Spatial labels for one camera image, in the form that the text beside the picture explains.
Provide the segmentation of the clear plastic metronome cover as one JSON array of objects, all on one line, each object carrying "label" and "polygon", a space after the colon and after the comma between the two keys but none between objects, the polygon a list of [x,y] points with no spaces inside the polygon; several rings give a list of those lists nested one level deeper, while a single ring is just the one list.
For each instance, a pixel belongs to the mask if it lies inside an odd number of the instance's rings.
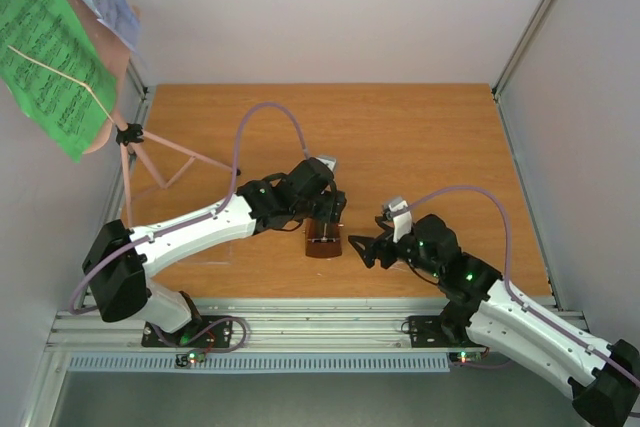
[{"label": "clear plastic metronome cover", "polygon": [[232,262],[232,244],[224,243],[198,253],[192,254],[179,261],[184,265],[230,265]]}]

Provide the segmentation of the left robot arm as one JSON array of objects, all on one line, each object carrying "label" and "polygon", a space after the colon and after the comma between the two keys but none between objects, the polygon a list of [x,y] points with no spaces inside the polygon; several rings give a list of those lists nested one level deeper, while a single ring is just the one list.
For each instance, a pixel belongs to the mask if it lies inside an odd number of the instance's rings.
[{"label": "left robot arm", "polygon": [[193,300],[155,282],[165,268],[209,248],[282,231],[310,219],[336,224],[346,204],[336,187],[336,159],[309,157],[288,173],[250,181],[228,199],[153,225],[120,220],[99,231],[83,264],[101,319],[140,319],[179,345],[195,342],[204,325]]}]

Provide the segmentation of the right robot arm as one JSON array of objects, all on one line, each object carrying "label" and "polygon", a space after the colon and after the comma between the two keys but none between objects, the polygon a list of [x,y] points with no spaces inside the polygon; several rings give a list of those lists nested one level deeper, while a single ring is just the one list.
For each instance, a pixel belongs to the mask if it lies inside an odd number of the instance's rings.
[{"label": "right robot arm", "polygon": [[498,352],[536,373],[571,399],[592,426],[622,426],[639,398],[639,351],[610,343],[542,307],[500,271],[461,250],[436,215],[387,225],[379,236],[348,240],[366,267],[401,261],[434,276],[448,300],[440,314],[444,337]]}]

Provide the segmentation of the brown wooden metronome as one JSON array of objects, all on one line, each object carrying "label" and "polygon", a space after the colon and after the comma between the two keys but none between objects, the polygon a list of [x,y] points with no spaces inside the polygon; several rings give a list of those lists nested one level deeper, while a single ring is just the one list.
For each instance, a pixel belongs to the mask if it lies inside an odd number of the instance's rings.
[{"label": "brown wooden metronome", "polygon": [[309,219],[305,226],[305,255],[314,259],[340,257],[341,224]]}]

